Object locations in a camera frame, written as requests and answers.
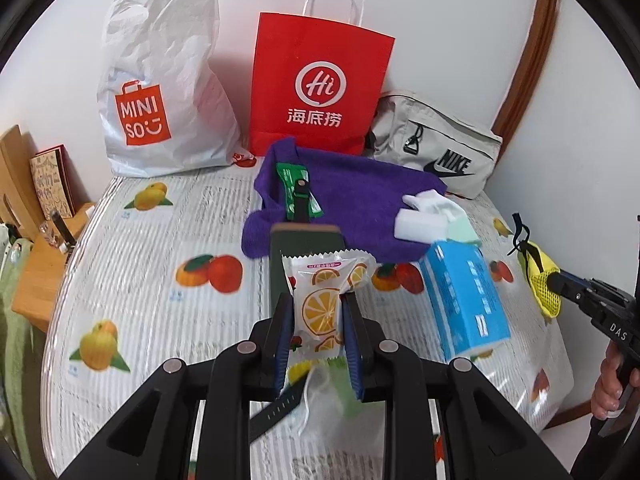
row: human hand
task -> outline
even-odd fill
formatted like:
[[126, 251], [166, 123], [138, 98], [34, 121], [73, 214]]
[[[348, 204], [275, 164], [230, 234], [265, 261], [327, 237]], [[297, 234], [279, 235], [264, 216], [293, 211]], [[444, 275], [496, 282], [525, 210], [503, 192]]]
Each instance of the human hand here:
[[[606, 420], [607, 412], [618, 409], [618, 399], [622, 395], [622, 384], [616, 377], [616, 371], [622, 362], [622, 354], [613, 341], [607, 347], [604, 361], [600, 365], [600, 377], [591, 396], [591, 413], [600, 420]], [[640, 388], [640, 370], [631, 372], [629, 384]]]

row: wooden nightstand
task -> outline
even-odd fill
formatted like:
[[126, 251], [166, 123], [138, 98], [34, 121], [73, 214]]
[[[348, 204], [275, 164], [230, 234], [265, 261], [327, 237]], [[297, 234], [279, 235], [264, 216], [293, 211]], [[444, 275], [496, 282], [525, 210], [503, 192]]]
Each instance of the wooden nightstand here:
[[[73, 218], [65, 220], [76, 240], [88, 221], [86, 210], [92, 205], [84, 204]], [[43, 332], [49, 329], [56, 296], [65, 273], [65, 261], [66, 254], [51, 247], [39, 235], [20, 274], [11, 309], [22, 314]]]

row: purple cloth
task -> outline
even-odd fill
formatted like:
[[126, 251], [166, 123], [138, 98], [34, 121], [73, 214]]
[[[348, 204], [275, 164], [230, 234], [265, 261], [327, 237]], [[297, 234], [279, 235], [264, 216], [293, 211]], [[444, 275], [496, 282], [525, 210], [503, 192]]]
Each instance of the purple cloth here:
[[431, 173], [372, 160], [363, 156], [297, 148], [293, 137], [271, 145], [254, 188], [262, 210], [249, 215], [242, 231], [242, 252], [249, 258], [269, 254], [271, 226], [286, 220], [284, 185], [276, 162], [301, 164], [309, 172], [311, 193], [324, 214], [312, 223], [334, 224], [349, 249], [371, 253], [379, 262], [414, 262], [428, 245], [394, 238], [402, 195], [447, 187]]

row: silver screw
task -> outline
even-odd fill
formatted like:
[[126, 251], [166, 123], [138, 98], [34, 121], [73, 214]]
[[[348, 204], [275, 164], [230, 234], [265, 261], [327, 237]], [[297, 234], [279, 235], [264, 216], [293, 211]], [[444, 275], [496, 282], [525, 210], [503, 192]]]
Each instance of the silver screw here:
[[241, 354], [252, 354], [252, 353], [255, 352], [256, 348], [257, 348], [257, 346], [255, 345], [255, 343], [253, 341], [242, 341], [238, 345], [238, 351]]
[[182, 368], [182, 362], [180, 361], [180, 359], [176, 359], [175, 357], [172, 357], [171, 359], [167, 359], [162, 364], [162, 370], [164, 370], [168, 374], [173, 374], [174, 372], [177, 372], [180, 368]]
[[383, 352], [386, 352], [388, 354], [397, 352], [399, 348], [398, 343], [396, 343], [392, 339], [385, 339], [384, 341], [380, 341], [379, 347]]
[[469, 359], [459, 357], [453, 361], [453, 367], [459, 372], [469, 372], [471, 371], [471, 361]]

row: white circle logo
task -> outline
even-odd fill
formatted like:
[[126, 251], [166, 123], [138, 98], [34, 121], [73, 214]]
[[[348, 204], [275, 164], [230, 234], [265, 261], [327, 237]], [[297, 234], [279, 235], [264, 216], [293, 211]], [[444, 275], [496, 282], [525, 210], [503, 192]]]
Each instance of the white circle logo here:
[[344, 72], [328, 61], [309, 63], [296, 76], [298, 97], [302, 102], [317, 108], [336, 104], [346, 89], [347, 78]]

